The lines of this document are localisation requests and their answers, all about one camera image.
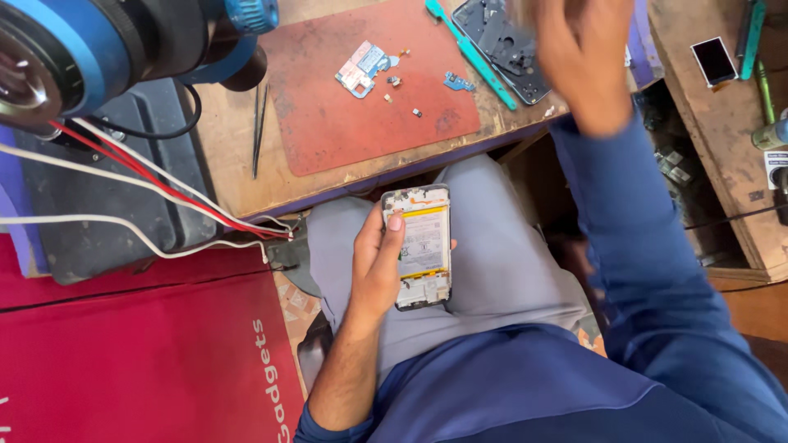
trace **yellow tape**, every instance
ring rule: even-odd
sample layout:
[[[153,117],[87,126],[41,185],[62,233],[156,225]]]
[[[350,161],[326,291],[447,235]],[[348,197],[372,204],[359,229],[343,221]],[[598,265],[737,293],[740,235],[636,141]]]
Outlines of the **yellow tape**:
[[[424,215],[424,214],[435,214],[436,212],[443,212],[444,210],[446,210],[446,208],[448,207],[441,206],[441,207],[431,207],[429,209],[414,210],[412,212],[406,212],[402,214],[402,217],[405,218],[405,217],[415,217],[417,215]]]
[[[402,277],[400,277],[400,280],[405,280],[406,278],[429,277],[431,275],[440,274],[441,272],[446,272],[446,271],[447,271],[446,268],[427,270],[427,271],[419,272],[419,273],[416,273],[416,274],[403,275]]]

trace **fingernail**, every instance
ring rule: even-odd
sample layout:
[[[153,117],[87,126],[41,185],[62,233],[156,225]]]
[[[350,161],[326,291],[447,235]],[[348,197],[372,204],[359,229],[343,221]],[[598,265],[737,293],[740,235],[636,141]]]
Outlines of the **fingernail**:
[[[402,229],[403,219],[402,214],[394,214],[388,220],[388,228],[392,231],[399,231]]]

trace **hand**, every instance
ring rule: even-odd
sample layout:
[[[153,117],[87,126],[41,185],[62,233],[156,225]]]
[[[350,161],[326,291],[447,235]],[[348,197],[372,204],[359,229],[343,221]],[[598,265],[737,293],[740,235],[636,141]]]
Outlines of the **hand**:
[[[405,240],[402,215],[391,216],[385,234],[382,229],[383,212],[378,204],[353,243],[353,281],[344,321],[366,332],[380,326],[400,293],[397,264]]]
[[[632,117],[623,59],[633,11],[634,0],[585,0],[570,26],[566,0],[538,1],[540,67],[587,136],[613,136]]]

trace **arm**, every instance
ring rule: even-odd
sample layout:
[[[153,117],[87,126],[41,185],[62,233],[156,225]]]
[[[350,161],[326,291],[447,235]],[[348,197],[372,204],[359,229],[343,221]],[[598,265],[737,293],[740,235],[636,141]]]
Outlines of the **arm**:
[[[375,207],[356,237],[348,310],[304,407],[295,441],[349,442],[369,429],[380,328],[400,291],[402,216],[389,219],[385,236],[382,229],[383,214]]]
[[[574,114],[575,121],[560,121],[552,133],[591,244],[593,283],[605,291],[608,355],[749,435],[781,441],[788,435],[785,392],[750,354],[697,264],[652,145],[631,102],[620,96],[623,85],[598,78],[613,72],[623,82],[623,64],[586,58],[623,52],[632,0],[589,0],[581,44],[559,11],[562,3],[542,5],[540,62]],[[601,20],[605,14],[618,18]],[[587,76],[582,87],[567,71]],[[605,88],[610,97],[601,98]]]

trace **gray pants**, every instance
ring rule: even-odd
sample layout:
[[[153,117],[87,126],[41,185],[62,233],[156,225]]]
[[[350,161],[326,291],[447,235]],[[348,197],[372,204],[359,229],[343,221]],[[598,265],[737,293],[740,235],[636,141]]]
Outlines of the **gray pants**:
[[[400,362],[453,338],[525,323],[571,329],[587,313],[577,279],[561,270],[500,166],[486,154],[449,166],[438,177],[452,198],[452,299],[444,307],[399,312],[381,331],[381,381]],[[307,218],[311,274],[334,333],[348,308],[353,240],[374,203],[344,198]]]

